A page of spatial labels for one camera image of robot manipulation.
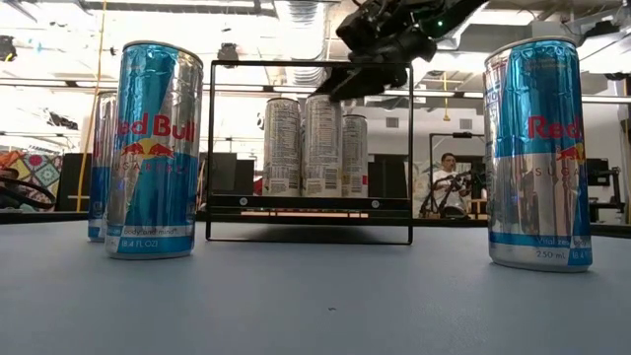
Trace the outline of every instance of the energy drink can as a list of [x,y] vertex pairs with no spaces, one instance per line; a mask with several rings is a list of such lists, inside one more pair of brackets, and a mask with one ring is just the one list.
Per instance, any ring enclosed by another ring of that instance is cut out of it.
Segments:
[[92,149],[90,206],[88,207],[88,238],[91,242],[103,242],[111,155],[116,135],[116,91],[99,92],[94,115],[95,135]]
[[576,45],[533,38],[499,49],[485,66],[490,256],[585,271],[592,242]]
[[300,196],[300,105],[271,99],[265,109],[264,196]]
[[328,95],[307,98],[303,196],[342,196],[342,107]]
[[170,44],[123,47],[106,215],[111,257],[177,257],[193,249],[202,66]]
[[342,196],[368,197],[368,123],[359,114],[346,114],[342,126]]

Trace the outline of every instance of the red bull text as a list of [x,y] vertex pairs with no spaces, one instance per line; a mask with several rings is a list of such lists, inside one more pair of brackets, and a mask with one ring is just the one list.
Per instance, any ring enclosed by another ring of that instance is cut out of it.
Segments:
[[190,254],[202,95],[199,58],[169,44],[123,48],[105,249],[115,258]]
[[585,271],[592,241],[576,46],[534,38],[485,65],[490,256],[519,268]]
[[88,238],[91,242],[105,240],[105,208],[109,193],[109,175],[116,134],[116,91],[100,92],[97,97],[95,135],[90,177],[90,207]]

